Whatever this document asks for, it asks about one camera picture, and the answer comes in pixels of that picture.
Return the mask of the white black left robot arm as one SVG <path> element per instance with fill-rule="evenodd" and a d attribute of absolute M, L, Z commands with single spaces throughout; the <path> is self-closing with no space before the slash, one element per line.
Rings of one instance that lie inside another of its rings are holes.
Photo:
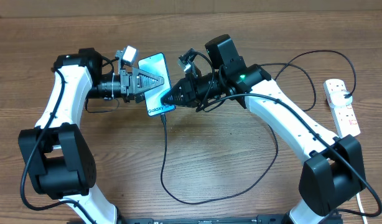
<path fill-rule="evenodd" d="M 67 204 L 84 223 L 124 223 L 117 206 L 96 184 L 96 164 L 79 125 L 88 97 L 122 97 L 140 102 L 144 93 L 162 86 L 163 77 L 132 66 L 136 49 L 118 51 L 119 76 L 104 74 L 112 61 L 93 48 L 57 57 L 52 71 L 55 83 L 47 107 L 34 128 L 19 133 L 25 162 L 20 183 L 22 203 L 31 210 L 48 210 Z"/>

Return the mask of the blue Galaxy S24+ smartphone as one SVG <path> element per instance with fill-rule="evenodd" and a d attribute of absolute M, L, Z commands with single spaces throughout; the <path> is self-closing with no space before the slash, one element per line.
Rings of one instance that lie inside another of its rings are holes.
<path fill-rule="evenodd" d="M 147 114 L 149 116 L 157 116 L 175 110 L 175 105 L 165 105 L 161 103 L 161 98 L 168 93 L 172 87 L 164 54 L 160 52 L 143 58 L 138 61 L 138 66 L 141 70 L 164 79 L 164 83 L 161 86 L 144 93 Z"/>

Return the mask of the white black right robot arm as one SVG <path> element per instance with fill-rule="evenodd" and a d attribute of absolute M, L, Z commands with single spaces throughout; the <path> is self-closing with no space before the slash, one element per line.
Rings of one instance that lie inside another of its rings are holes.
<path fill-rule="evenodd" d="M 260 65 L 246 66 L 228 34 L 205 44 L 213 71 L 202 75 L 193 60 L 196 51 L 180 56 L 186 75 L 161 102 L 200 111 L 226 99 L 263 119 L 291 147 L 303 168 L 301 201 L 283 223 L 320 223 L 365 188 L 361 144 L 321 126 L 295 105 Z"/>

